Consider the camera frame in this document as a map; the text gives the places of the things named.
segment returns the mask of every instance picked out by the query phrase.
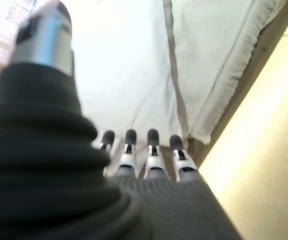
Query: white towel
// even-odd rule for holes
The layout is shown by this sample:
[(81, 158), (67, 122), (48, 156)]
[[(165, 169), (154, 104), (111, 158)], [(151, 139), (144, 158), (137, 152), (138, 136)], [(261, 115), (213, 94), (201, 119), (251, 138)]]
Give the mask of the white towel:
[(76, 86), (84, 116), (113, 130), (116, 167), (127, 129), (137, 132), (137, 168), (147, 159), (147, 133), (161, 145), (182, 136), (172, 80), (163, 0), (65, 0), (73, 23)]
[(172, 0), (184, 137), (207, 144), (234, 94), (260, 31), (285, 0)]

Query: yellow wall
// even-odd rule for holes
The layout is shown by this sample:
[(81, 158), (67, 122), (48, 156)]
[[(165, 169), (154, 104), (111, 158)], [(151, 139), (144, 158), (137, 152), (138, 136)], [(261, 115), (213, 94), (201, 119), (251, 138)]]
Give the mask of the yellow wall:
[(288, 240), (288, 36), (200, 171), (246, 240)]

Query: blurry background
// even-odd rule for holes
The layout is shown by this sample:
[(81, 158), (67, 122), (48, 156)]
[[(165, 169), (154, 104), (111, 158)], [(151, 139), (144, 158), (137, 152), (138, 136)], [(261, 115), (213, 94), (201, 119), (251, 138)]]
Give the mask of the blurry background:
[[(0, 0), (0, 70), (9, 60), (18, 24), (46, 1)], [(284, 13), (271, 26), (280, 28), (278, 18)], [(203, 151), (192, 143), (190, 152), (203, 162), (201, 173), (246, 240), (288, 240), (288, 28), (250, 86), (240, 106), (232, 100), (236, 106), (228, 107), (228, 124), (224, 116), (214, 143)]]

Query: black fingertip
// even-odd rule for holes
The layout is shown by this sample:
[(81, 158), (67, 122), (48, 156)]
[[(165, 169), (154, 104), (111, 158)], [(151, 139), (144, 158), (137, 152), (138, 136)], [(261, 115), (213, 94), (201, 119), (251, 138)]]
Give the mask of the black fingertip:
[(128, 130), (126, 132), (125, 144), (128, 144), (128, 145), (136, 144), (136, 138), (137, 138), (136, 131), (133, 129)]
[(170, 138), (169, 143), (170, 143), (170, 147), (173, 150), (182, 150), (184, 148), (182, 139), (179, 136), (177, 136), (177, 135), (173, 135)]
[(102, 143), (107, 145), (113, 145), (115, 140), (115, 133), (111, 130), (108, 130), (104, 133), (103, 138), (102, 138)]
[(147, 142), (148, 145), (152, 145), (153, 147), (159, 145), (159, 134), (156, 129), (151, 129), (148, 131)]

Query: ribbed black sleeve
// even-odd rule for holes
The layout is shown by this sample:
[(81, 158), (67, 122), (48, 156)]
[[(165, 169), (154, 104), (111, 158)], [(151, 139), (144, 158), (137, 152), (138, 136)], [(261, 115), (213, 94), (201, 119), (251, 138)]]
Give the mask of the ribbed black sleeve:
[(104, 179), (96, 135), (72, 78), (34, 64), (2, 72), (0, 240), (240, 239), (202, 179)]

